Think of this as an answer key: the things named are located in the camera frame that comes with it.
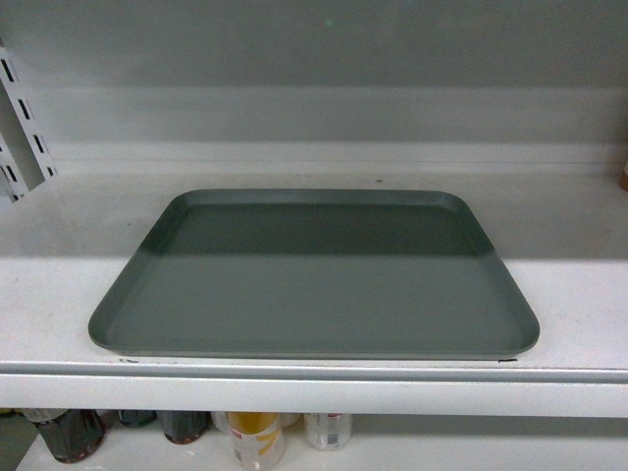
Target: bottle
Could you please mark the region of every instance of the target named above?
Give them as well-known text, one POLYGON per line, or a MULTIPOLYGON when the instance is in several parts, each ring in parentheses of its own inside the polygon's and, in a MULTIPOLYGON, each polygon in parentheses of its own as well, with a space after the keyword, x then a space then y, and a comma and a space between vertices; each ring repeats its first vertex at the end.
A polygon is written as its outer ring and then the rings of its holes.
POLYGON ((280 414, 279 422, 280 422, 282 428, 283 427, 289 427, 290 425, 294 425, 298 421, 298 419, 300 419, 300 418, 301 418, 301 414, 295 414, 295 413, 292 413, 292 412, 290 412, 290 413, 285 412, 283 414, 280 414))
POLYGON ((235 457, 244 469, 265 471, 284 452, 284 436, 277 412, 228 412, 235 457))
POLYGON ((209 426, 207 412, 158 410, 157 417, 166 438, 176 445, 187 445, 198 439, 209 426))
POLYGON ((157 414, 154 410, 119 410, 118 418, 125 427, 135 429, 150 424, 157 414))
POLYGON ((351 438, 351 414, 304 414, 307 440, 322 450, 336 450, 351 438))
POLYGON ((95 410, 22 409, 57 461, 76 463, 102 443, 105 427, 95 410))
POLYGON ((229 421, 227 420, 227 412, 219 411, 212 412, 212 422, 216 426, 218 430, 220 430, 223 434, 229 433, 229 421))

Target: tray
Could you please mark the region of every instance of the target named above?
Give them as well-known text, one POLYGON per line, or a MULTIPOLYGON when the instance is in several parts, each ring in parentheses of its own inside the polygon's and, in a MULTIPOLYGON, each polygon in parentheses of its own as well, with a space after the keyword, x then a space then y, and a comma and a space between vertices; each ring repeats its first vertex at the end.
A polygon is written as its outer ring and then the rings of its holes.
POLYGON ((539 331, 469 207, 438 191, 185 193, 89 321, 131 356, 492 360, 539 331))

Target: white metal shelf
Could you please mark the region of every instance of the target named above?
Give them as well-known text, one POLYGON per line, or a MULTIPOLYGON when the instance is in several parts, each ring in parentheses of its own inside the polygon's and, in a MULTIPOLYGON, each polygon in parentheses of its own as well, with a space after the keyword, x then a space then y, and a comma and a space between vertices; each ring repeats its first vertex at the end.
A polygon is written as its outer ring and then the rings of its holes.
MULTIPOLYGON (((125 429, 112 420, 102 446, 77 470, 155 471, 242 468, 229 436, 212 429, 190 445, 172 445, 157 424, 125 429)), ((509 471, 622 469, 628 459, 625 421, 490 417, 356 416, 353 436, 338 451, 309 445, 302 421, 285 430, 286 451, 277 471, 382 469, 509 471)), ((66 471, 37 438, 18 471, 66 471)))
POLYGON ((54 179, 0 222, 0 403, 628 417, 628 204, 615 180, 408 173, 54 179), (453 192, 528 298, 540 340, 505 363, 125 358, 93 344, 86 329, 93 309, 168 202, 209 187, 453 192))

